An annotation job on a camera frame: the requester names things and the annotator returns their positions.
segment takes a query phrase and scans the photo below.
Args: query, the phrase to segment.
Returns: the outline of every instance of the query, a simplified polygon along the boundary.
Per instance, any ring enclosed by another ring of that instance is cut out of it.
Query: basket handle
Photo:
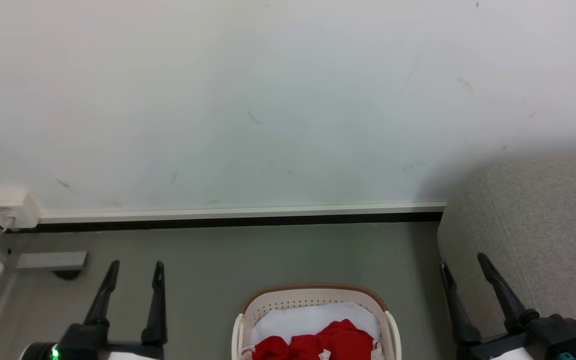
[[[395,339],[394,343],[394,355],[395,360],[402,360],[402,338],[400,337],[400,330],[397,327],[397,323],[395,322],[395,318],[391,315],[391,312],[386,310],[384,311],[384,316],[388,321],[388,326],[390,327],[390,333],[392,337]]]
[[[232,328],[232,339],[230,340],[230,357],[231,360],[240,358],[240,338],[242,337],[242,319],[244,314],[239,314],[235,320],[235,326]]]

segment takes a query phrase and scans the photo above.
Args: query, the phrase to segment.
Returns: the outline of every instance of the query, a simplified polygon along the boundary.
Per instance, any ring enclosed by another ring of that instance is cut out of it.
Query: gray floor
[[[452,359],[439,276],[438,223],[183,228],[18,235],[27,251],[90,251],[80,278],[15,276],[0,317],[0,360],[57,342],[81,322],[112,260],[121,260],[108,319],[112,340],[138,340],[154,265],[166,267],[167,359],[230,358],[235,317],[263,287],[348,283],[374,290],[397,321],[403,356]]]

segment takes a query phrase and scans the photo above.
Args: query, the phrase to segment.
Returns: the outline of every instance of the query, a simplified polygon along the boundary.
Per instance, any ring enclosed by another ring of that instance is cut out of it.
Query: red cloth
[[[333,321],[316,335],[293,336],[290,346],[271,336],[254,346],[253,360],[320,360],[324,350],[330,360],[370,360],[373,337],[358,330],[349,319]]]

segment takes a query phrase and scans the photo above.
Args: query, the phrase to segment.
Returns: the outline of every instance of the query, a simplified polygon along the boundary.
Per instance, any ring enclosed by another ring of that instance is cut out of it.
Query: white electrical box
[[[28,191],[0,191],[0,226],[2,228],[34,228],[41,210]]]

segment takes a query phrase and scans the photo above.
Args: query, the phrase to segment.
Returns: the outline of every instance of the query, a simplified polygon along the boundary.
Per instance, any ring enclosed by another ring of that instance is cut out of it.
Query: black caster wheel
[[[57,278],[63,280],[75,280],[77,279],[80,274],[82,273],[81,270],[60,270],[60,271],[53,271],[53,274],[57,275]]]

